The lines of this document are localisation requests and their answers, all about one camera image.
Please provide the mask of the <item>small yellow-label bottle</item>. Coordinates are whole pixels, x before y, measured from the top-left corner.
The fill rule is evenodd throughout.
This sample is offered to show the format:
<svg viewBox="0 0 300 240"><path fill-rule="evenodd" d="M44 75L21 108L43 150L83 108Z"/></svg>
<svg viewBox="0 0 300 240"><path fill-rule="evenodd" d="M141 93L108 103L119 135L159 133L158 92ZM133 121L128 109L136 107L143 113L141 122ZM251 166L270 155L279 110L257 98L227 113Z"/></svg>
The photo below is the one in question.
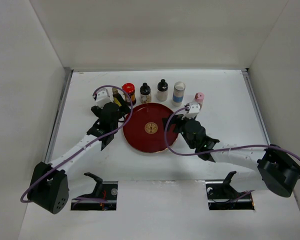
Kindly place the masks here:
<svg viewBox="0 0 300 240"><path fill-rule="evenodd" d="M113 96L113 102L117 104L119 107L121 107L123 98L117 88L112 88L112 96Z"/></svg>

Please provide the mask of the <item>tall red-lid sauce jar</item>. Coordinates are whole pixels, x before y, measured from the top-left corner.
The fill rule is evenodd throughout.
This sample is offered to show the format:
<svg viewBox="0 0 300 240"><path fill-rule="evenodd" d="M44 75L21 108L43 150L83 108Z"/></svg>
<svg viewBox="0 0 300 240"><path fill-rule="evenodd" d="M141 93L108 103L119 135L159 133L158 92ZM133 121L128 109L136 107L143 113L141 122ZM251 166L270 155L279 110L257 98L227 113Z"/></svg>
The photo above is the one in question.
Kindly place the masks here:
<svg viewBox="0 0 300 240"><path fill-rule="evenodd" d="M137 100L135 96L135 86L134 84L127 82L122 86L122 89L129 95L132 104L135 105Z"/></svg>

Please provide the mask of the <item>pink-lid spice jar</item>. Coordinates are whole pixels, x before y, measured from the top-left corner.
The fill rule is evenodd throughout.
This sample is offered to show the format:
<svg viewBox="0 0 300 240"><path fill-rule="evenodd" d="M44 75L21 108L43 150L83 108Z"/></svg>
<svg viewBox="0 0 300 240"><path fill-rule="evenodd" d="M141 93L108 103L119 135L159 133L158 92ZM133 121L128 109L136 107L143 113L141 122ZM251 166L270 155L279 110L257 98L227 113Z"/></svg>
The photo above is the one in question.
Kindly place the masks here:
<svg viewBox="0 0 300 240"><path fill-rule="evenodd" d="M193 101L199 104L200 109L203 107L204 98L205 95L202 92L197 92L194 96Z"/></svg>

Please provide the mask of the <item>black-cap brown spice bottle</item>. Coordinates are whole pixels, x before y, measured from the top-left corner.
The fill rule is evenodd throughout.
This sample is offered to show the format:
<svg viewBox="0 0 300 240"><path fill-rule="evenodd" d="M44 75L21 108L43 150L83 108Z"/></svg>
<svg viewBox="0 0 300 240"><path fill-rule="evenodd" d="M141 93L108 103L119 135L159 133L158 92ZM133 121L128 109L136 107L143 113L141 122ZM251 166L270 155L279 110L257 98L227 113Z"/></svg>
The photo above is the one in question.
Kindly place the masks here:
<svg viewBox="0 0 300 240"><path fill-rule="evenodd" d="M152 102L151 88L146 82L144 82L140 87L140 102L142 104Z"/></svg>

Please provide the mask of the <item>silver-lid blue-label grain jar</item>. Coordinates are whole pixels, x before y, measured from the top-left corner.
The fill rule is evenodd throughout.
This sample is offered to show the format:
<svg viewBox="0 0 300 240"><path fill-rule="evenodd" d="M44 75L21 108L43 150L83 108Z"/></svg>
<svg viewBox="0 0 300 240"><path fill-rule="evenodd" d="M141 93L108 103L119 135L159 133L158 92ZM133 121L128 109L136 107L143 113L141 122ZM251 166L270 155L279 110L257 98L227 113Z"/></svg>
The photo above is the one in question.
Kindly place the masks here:
<svg viewBox="0 0 300 240"><path fill-rule="evenodd" d="M182 81L178 81L174 84L173 94L172 94L172 104L175 107L179 107L182 105L185 89L186 89L186 85Z"/></svg>

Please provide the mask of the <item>black-cap white powder bottle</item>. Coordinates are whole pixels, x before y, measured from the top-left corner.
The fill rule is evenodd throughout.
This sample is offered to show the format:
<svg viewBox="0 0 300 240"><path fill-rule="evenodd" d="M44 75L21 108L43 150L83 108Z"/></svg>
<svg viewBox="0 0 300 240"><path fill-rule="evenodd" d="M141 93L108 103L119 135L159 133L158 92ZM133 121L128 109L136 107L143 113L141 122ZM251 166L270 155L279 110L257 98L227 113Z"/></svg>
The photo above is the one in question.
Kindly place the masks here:
<svg viewBox="0 0 300 240"><path fill-rule="evenodd" d="M157 94L156 94L156 98L160 102L164 102L168 99L168 89L169 89L169 85L166 82L166 80L161 79L160 82L157 84Z"/></svg>

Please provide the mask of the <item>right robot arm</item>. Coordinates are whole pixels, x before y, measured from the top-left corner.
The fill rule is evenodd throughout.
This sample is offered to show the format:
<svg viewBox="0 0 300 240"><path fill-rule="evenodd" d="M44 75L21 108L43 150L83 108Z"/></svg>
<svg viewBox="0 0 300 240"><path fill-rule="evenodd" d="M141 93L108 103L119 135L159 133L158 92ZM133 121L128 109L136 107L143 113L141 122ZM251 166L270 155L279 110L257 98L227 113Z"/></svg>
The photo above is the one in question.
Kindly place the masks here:
<svg viewBox="0 0 300 240"><path fill-rule="evenodd" d="M181 134L194 155L203 161L227 163L250 169L250 172L231 171L223 181L222 192L228 198L239 192L270 190L288 198L300 179L300 165L296 156L276 145L248 145L238 147L211 138L195 118L183 114L171 115L164 121L167 132L174 125L174 132Z"/></svg>

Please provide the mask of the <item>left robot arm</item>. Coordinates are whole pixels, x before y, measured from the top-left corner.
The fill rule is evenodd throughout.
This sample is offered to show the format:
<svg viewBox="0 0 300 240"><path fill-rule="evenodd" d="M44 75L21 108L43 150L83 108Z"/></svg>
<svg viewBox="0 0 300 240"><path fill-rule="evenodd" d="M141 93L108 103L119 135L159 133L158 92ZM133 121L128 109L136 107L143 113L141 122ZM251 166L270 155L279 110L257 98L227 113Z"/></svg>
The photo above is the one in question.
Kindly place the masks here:
<svg viewBox="0 0 300 240"><path fill-rule="evenodd" d="M40 162L35 166L21 202L35 203L54 215L59 213L69 199L69 177L95 160L97 154L110 144L121 129L120 120L131 112L131 108L125 102L118 106L110 101L103 107L93 106L91 111L97 121L68 152L49 163Z"/></svg>

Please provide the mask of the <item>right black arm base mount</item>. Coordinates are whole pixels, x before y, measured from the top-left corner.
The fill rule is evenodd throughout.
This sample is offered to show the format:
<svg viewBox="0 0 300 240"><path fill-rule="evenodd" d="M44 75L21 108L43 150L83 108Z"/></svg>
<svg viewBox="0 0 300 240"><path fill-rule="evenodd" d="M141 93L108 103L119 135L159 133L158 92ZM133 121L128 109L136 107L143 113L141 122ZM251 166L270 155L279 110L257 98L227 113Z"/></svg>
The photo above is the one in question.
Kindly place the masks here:
<svg viewBox="0 0 300 240"><path fill-rule="evenodd" d="M255 210L252 191L237 192L230 185L236 173L236 171L231 171L223 180L205 182L210 211Z"/></svg>

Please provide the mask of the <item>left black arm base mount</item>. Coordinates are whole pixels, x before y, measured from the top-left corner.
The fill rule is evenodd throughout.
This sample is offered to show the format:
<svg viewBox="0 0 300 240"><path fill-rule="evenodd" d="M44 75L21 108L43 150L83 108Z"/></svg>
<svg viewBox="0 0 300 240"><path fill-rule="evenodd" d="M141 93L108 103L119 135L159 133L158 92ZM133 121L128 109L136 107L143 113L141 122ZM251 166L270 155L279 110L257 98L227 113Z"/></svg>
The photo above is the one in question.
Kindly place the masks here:
<svg viewBox="0 0 300 240"><path fill-rule="evenodd" d="M71 211L116 211L119 192L117 181L103 181L91 172L84 173L89 181L75 187Z"/></svg>

